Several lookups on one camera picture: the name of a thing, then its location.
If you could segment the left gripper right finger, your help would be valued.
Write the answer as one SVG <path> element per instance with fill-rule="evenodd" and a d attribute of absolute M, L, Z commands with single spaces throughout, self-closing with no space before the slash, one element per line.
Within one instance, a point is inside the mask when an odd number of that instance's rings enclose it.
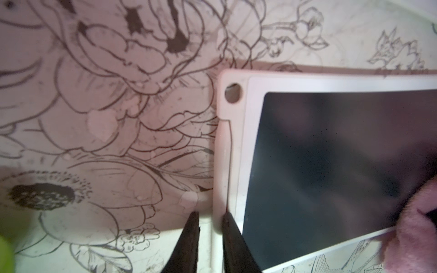
<path fill-rule="evenodd" d="M 222 220 L 225 273 L 262 273 L 230 212 Z"/>

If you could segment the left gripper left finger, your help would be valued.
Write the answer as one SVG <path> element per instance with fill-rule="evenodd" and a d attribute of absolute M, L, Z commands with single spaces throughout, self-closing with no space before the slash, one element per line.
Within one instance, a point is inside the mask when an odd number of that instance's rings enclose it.
<path fill-rule="evenodd" d="M 161 273 L 196 273 L 199 255 L 199 212 L 192 212 Z"/>

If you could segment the white drawing tablet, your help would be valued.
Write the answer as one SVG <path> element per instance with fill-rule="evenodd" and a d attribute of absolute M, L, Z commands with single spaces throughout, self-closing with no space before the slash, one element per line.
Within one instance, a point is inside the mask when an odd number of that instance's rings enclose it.
<path fill-rule="evenodd" d="M 437 77 L 227 69 L 216 95 L 212 271 L 229 213 L 264 273 L 384 272 L 437 172 Z"/>

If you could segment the pink cloth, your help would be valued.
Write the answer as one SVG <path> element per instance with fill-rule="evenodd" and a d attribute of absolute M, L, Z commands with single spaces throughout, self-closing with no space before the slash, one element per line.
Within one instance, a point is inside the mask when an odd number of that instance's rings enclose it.
<path fill-rule="evenodd" d="M 401 212 L 396 235 L 384 253 L 387 273 L 437 271 L 437 178 L 434 176 L 409 199 Z"/>

